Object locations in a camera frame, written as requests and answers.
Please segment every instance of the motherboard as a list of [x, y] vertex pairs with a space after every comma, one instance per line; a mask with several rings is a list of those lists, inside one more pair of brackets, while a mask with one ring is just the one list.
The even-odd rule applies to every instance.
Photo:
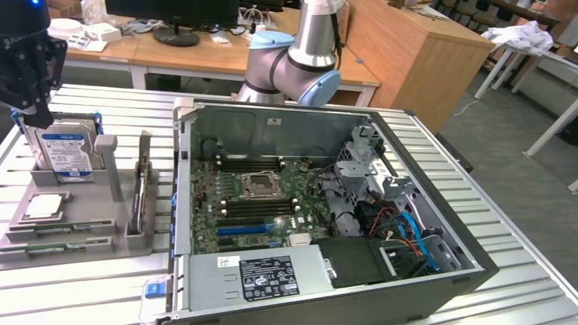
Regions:
[[191, 163], [195, 254], [296, 246], [335, 234], [320, 183], [311, 181], [319, 168], [303, 168], [303, 160]]

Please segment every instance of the monitor stand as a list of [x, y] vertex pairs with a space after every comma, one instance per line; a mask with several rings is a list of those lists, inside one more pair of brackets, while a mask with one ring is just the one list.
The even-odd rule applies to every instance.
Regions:
[[152, 32], [152, 36], [171, 46], [188, 47], [199, 43], [199, 35], [192, 30], [180, 29], [179, 24], [175, 24], [174, 28], [159, 28]]

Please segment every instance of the blue hard drive label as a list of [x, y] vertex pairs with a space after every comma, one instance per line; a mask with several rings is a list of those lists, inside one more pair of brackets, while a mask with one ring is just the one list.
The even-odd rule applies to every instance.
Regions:
[[52, 169], [62, 176], [83, 177], [92, 173], [91, 160], [83, 151], [84, 136], [80, 134], [43, 134], [44, 150]]

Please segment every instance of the power supply label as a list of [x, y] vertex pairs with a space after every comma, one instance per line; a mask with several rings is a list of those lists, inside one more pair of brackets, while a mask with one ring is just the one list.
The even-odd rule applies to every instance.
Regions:
[[63, 176], [87, 176], [92, 172], [88, 154], [83, 151], [80, 134], [43, 134], [44, 150], [56, 173]]
[[247, 301], [299, 295], [288, 256], [248, 259], [239, 262], [242, 270], [243, 297]]

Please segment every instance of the metal slat table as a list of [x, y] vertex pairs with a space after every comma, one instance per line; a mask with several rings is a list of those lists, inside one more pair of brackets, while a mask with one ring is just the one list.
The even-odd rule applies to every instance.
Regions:
[[[0, 324], [139, 324], [142, 286], [168, 269], [172, 102], [187, 95], [80, 85], [64, 85], [55, 93], [54, 111], [102, 112], [104, 132], [119, 136], [119, 168], [134, 167], [142, 130], [154, 134], [152, 165], [160, 170], [155, 252], [146, 257], [0, 272]], [[474, 293], [457, 297], [427, 320], [413, 324], [578, 324], [577, 291], [433, 134], [401, 111], [383, 110], [382, 116], [501, 267]], [[386, 155], [403, 174], [393, 154]], [[15, 128], [0, 145], [0, 234], [24, 194], [33, 164]], [[163, 308], [163, 299], [147, 305], [150, 313]]]

